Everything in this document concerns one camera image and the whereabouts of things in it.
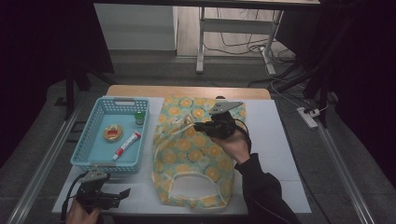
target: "black sleeve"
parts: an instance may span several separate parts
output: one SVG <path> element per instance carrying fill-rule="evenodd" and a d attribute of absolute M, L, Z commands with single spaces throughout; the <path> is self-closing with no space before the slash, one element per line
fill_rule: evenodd
<path fill-rule="evenodd" d="M 257 153 L 250 159 L 236 164 L 243 178 L 243 193 L 247 204 L 250 224 L 255 223 L 301 223 L 297 216 L 282 199 L 279 181 L 271 174 L 265 174 Z"/>

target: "hand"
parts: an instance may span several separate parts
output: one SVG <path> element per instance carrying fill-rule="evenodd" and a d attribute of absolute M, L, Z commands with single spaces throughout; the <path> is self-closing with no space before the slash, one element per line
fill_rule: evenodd
<path fill-rule="evenodd" d="M 235 130 L 235 133 L 226 139 L 209 137 L 212 142 L 218 144 L 224 152 L 238 162 L 238 164 L 242 164 L 250 158 L 248 143 L 246 142 L 245 136 L 238 130 Z"/>
<path fill-rule="evenodd" d="M 88 214 L 82 205 L 76 200 L 73 200 L 72 207 L 70 208 L 69 214 L 67 215 L 67 224 L 95 224 L 96 220 L 101 213 L 100 208 L 94 208 L 90 214 Z"/>

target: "bib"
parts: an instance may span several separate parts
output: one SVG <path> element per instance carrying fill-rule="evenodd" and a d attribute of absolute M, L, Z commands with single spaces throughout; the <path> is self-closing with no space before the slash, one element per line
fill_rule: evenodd
<path fill-rule="evenodd" d="M 208 111 L 215 100 L 183 96 L 166 97 L 153 139 L 152 180 L 160 200 L 169 205 L 191 208 L 223 208 L 233 192 L 233 160 L 205 133 L 196 132 L 194 122 L 211 120 Z M 245 105 L 230 110 L 235 119 L 245 121 Z M 171 194 L 175 180 L 200 176 L 217 193 L 199 197 Z"/>

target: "blue basket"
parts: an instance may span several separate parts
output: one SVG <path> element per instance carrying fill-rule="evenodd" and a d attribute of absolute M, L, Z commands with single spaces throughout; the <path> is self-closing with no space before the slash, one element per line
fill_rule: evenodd
<path fill-rule="evenodd" d="M 134 114 L 137 112 L 145 112 L 143 125 L 139 126 L 135 122 Z M 104 130 L 111 124 L 119 124 L 123 131 L 122 138 L 113 143 L 104 138 Z M 70 162 L 84 171 L 100 167 L 108 174 L 135 174 L 140 167 L 148 126 L 148 99 L 101 97 L 96 100 Z M 117 149 L 134 131 L 140 132 L 142 137 L 113 161 Z"/>

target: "power strip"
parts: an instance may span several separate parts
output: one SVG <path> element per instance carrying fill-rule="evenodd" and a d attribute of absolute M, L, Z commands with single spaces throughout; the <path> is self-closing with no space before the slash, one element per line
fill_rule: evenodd
<path fill-rule="evenodd" d="M 312 117 L 309 115 L 309 113 L 305 114 L 305 108 L 303 107 L 299 107 L 297 108 L 298 113 L 300 114 L 300 116 L 303 118 L 303 120 L 305 121 L 306 125 L 308 125 L 308 128 L 313 129 L 313 128 L 317 128 L 318 124 L 316 121 L 314 121 L 314 119 L 312 119 Z"/>

